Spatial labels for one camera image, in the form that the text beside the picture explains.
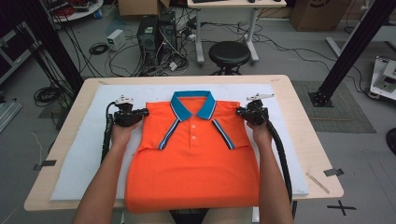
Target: person's arm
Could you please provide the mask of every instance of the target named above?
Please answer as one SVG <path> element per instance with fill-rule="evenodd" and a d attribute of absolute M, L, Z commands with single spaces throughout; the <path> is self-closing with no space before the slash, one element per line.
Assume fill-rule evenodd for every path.
<path fill-rule="evenodd" d="M 87 187 L 72 223 L 111 223 L 122 158 L 131 139 L 131 131 L 137 125 L 129 128 L 113 126 L 111 149 Z"/>
<path fill-rule="evenodd" d="M 265 124 L 247 124 L 260 151 L 260 223 L 293 223 L 285 182 L 271 147 L 272 136 Z"/>

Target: shirt collar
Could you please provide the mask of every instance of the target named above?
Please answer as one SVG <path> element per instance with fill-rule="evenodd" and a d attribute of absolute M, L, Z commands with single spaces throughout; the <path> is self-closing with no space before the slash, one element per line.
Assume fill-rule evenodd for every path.
<path fill-rule="evenodd" d="M 206 101 L 196 116 L 200 117 L 201 119 L 210 119 L 212 117 L 213 111 L 215 111 L 216 101 L 210 91 L 175 91 L 171 100 L 171 106 L 175 112 L 175 115 L 180 121 L 189 119 L 192 116 L 192 113 L 178 100 L 178 97 L 194 96 L 206 97 Z"/>

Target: white mat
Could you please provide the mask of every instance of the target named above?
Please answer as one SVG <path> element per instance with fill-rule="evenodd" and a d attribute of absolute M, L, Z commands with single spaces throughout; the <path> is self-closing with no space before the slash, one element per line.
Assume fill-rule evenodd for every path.
<path fill-rule="evenodd" d="M 90 184 L 99 168 L 104 131 L 106 127 L 106 107 L 110 102 L 117 100 L 122 94 L 134 98 L 134 109 L 145 107 L 146 102 L 170 101 L 174 91 L 211 91 L 215 100 L 237 101 L 245 106 L 248 96 L 256 93 L 274 93 L 271 85 L 266 84 L 199 84 L 199 85 L 104 85 L 100 86 L 92 100 L 92 104 L 79 127 L 76 139 L 64 160 L 61 174 L 52 192 L 52 200 L 80 200 L 85 189 Z M 279 133 L 288 160 L 293 195 L 308 194 L 308 186 L 304 174 L 295 155 L 294 148 L 284 120 L 282 119 L 276 97 L 263 100 L 268 107 L 270 120 Z M 110 113 L 118 109 L 110 107 Z M 133 132 L 122 162 L 117 198 L 123 199 L 125 191 L 125 178 L 131 159 L 141 139 L 141 126 Z M 251 138 L 251 130 L 247 127 L 247 135 Z M 274 153 L 277 157 L 276 145 L 273 143 Z"/>

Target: forearm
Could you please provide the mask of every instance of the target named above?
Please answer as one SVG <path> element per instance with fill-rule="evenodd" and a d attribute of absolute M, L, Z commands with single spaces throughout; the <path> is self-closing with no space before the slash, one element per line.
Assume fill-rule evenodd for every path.
<path fill-rule="evenodd" d="M 290 202 L 282 174 L 271 145 L 258 144 L 260 150 L 260 221 L 293 223 Z"/>
<path fill-rule="evenodd" d="M 113 146 L 109 150 L 81 199 L 73 223 L 111 223 L 124 149 Z"/>

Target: cardboard box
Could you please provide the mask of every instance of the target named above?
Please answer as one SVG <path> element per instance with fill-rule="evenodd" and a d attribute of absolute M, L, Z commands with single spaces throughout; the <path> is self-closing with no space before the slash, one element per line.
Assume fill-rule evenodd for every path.
<path fill-rule="evenodd" d="M 159 15 L 170 0 L 119 0 L 121 16 Z"/>
<path fill-rule="evenodd" d="M 351 0 L 299 0 L 290 22 L 297 31 L 331 31 L 343 18 Z"/>

